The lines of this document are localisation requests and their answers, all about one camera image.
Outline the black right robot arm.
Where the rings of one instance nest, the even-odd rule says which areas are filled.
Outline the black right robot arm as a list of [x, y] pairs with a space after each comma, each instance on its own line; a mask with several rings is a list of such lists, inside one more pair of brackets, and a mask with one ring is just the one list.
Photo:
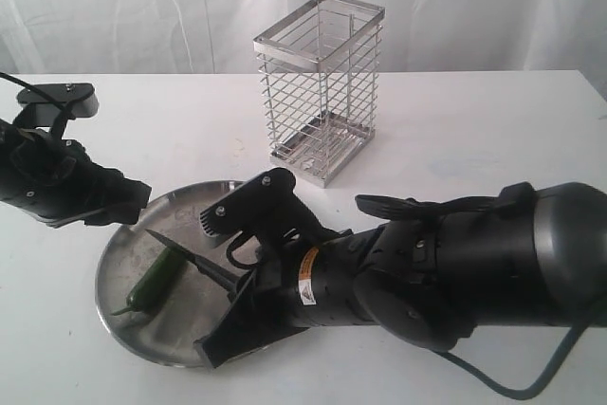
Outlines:
[[381, 224], [329, 230], [289, 184], [248, 182], [206, 211], [212, 230], [259, 248], [227, 312], [194, 344], [205, 365], [321, 326], [375, 325], [447, 352], [479, 326], [571, 326], [606, 295], [606, 195], [592, 186], [357, 202]]

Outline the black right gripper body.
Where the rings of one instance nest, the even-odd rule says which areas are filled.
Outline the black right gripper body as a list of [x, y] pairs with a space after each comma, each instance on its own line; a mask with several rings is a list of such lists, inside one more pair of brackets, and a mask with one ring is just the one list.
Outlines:
[[355, 295], [354, 280], [377, 238], [355, 233], [321, 245], [287, 242], [257, 271], [255, 313], [275, 327], [374, 325]]

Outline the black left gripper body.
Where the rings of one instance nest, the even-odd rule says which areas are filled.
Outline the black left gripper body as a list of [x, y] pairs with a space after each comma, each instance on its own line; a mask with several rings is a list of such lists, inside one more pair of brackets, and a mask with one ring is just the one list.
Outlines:
[[1, 201], [45, 220], [45, 208], [102, 208], [103, 167], [40, 138], [1, 139]]

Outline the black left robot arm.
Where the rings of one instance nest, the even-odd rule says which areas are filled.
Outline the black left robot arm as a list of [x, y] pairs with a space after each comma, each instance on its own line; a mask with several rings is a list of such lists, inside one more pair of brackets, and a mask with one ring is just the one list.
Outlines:
[[94, 162], [76, 140], [1, 122], [1, 201], [57, 229], [133, 225], [151, 187]]

